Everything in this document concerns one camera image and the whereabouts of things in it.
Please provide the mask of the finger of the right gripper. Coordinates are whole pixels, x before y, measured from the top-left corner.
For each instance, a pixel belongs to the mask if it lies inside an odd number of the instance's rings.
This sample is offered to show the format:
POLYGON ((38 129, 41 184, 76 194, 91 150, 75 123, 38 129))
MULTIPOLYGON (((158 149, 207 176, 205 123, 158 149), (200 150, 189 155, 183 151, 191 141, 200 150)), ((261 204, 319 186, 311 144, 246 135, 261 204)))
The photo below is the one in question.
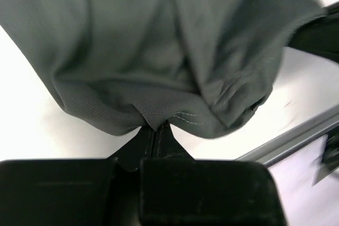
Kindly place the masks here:
POLYGON ((326 15, 302 26, 288 46, 338 62, 339 51, 338 4, 326 7, 326 15))

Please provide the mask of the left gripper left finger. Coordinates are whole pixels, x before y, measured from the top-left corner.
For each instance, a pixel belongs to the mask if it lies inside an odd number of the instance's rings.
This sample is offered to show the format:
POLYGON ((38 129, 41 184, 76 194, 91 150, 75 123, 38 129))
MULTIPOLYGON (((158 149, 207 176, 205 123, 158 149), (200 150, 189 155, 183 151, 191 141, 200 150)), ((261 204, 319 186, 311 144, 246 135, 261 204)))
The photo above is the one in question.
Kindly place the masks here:
POLYGON ((1 225, 108 225, 117 180, 138 169, 153 140, 143 127, 105 159, 2 161, 1 225))

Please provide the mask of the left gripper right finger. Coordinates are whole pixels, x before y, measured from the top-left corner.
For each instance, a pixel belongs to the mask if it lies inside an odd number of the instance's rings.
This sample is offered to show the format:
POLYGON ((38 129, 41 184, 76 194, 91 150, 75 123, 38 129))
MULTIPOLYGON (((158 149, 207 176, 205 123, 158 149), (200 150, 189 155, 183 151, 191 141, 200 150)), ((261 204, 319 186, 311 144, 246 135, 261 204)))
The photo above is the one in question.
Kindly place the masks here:
POLYGON ((141 161, 142 225, 287 225, 275 181, 253 161, 196 160, 168 124, 141 161))

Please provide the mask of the dark grey t-shirt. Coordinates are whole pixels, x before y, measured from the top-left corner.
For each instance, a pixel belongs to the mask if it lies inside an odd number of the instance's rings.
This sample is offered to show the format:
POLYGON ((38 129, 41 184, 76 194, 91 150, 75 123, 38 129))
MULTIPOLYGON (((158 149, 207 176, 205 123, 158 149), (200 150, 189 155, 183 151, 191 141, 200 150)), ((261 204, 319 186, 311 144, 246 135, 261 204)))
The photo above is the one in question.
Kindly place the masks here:
POLYGON ((68 114, 112 135, 165 121, 203 138, 270 96, 318 0, 1 0, 1 27, 68 114))

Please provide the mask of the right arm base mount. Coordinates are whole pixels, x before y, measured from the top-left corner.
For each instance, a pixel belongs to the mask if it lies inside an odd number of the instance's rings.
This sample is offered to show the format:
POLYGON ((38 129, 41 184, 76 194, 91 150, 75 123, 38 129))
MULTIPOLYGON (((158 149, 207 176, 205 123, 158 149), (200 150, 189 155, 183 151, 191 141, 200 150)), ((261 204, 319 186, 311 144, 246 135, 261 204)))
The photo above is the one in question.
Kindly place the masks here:
POLYGON ((333 176, 338 180, 338 129, 333 129, 327 133, 313 185, 318 184, 327 176, 333 176))

